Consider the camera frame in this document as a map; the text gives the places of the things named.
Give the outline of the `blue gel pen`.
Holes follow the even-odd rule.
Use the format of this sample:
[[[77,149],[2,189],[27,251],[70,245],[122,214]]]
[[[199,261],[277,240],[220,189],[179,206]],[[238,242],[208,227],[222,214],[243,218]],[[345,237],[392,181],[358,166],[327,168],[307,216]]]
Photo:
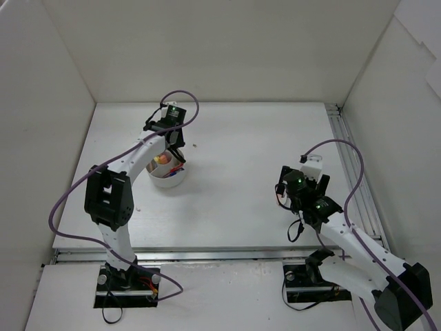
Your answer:
[[[184,170],[185,170],[184,168],[175,169],[175,170],[170,171],[169,173],[167,173],[163,178],[166,179],[166,178],[174,177],[178,173],[183,172]]]

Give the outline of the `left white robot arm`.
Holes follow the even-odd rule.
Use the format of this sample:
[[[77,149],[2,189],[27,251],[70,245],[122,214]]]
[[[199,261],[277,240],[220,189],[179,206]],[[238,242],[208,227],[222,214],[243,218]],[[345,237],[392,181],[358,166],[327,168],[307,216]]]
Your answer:
[[[185,145],[181,129],[162,133],[183,124],[186,110],[169,104],[158,121],[148,120],[134,150],[92,174],[86,185],[85,211],[98,225],[103,240],[109,245],[106,266],[113,271],[113,282],[127,290],[135,286],[137,262],[130,243],[128,221],[134,212],[132,185],[147,171],[158,188],[173,188],[187,174],[180,149]]]

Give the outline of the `aluminium table rail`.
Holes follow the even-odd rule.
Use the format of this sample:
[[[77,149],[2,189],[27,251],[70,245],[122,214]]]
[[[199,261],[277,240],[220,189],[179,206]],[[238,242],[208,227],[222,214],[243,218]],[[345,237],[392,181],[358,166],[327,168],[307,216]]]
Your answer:
[[[352,198],[361,198],[363,208],[358,208],[359,216],[366,216],[368,222],[373,221],[372,230],[379,230],[383,234],[383,228],[378,220],[376,208],[367,201],[364,193],[356,194],[363,182],[364,160],[359,149],[351,142],[348,131],[345,129],[340,108],[337,105],[326,103],[325,110],[330,120],[334,137],[322,142],[321,146],[336,146],[340,160],[347,177],[349,194],[343,202],[343,212],[334,213],[329,221],[322,226],[320,233],[331,239],[351,256],[356,265],[364,270],[377,283],[387,280],[387,277],[397,278],[404,272],[406,262],[390,253],[383,242],[373,240],[362,227],[358,227],[349,218],[348,207]]]

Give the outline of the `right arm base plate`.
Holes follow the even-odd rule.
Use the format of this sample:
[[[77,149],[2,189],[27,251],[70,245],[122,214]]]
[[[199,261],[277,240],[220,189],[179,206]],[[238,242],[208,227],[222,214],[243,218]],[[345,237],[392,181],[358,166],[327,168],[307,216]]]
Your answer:
[[[319,281],[314,283],[306,271],[304,264],[283,265],[283,290],[289,304],[296,308],[315,303],[351,301],[351,294],[346,289],[330,283]]]

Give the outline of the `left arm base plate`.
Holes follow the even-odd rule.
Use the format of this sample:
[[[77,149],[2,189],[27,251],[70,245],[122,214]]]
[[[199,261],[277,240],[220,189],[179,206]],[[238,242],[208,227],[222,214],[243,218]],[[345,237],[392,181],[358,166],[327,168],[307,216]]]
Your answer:
[[[152,273],[137,273],[129,284],[111,275],[102,265],[96,282],[93,308],[155,308],[158,305],[158,283]]]

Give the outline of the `front aluminium rail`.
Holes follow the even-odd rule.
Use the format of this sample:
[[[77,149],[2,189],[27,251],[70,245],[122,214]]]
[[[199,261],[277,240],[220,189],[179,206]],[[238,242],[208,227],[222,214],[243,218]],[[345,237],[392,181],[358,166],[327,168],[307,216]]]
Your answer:
[[[281,260],[304,259],[318,250],[318,246],[267,248],[267,249],[228,249],[228,250],[190,250],[163,252],[136,252],[139,261],[239,261],[239,260]],[[55,260],[59,263],[105,261],[103,250],[56,250]]]

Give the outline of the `white round divided container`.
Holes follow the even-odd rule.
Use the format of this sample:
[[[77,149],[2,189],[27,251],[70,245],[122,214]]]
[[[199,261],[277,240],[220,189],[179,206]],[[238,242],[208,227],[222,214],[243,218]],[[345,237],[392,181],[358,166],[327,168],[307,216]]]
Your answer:
[[[151,182],[157,188],[178,186],[187,174],[184,163],[180,162],[169,151],[154,157],[146,167]]]

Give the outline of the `red gel pen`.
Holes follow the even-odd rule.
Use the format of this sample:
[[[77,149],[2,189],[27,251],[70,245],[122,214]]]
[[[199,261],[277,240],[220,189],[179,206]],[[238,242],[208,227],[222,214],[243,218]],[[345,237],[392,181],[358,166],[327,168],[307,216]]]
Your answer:
[[[183,164],[180,164],[179,166],[172,168],[163,178],[165,179],[165,178],[173,177],[181,171],[184,171]]]

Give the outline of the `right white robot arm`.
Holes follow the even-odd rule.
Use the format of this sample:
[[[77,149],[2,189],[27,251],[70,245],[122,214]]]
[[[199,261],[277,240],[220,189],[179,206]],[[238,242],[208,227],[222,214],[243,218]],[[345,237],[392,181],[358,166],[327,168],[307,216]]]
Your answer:
[[[408,264],[348,219],[343,208],[325,195],[329,177],[307,176],[303,170],[283,166],[276,196],[286,198],[286,209],[316,234],[333,241],[349,255],[344,262],[321,248],[305,261],[305,276],[313,284],[334,283],[373,306],[390,330],[406,330],[421,317],[429,319],[433,305],[428,270]]]

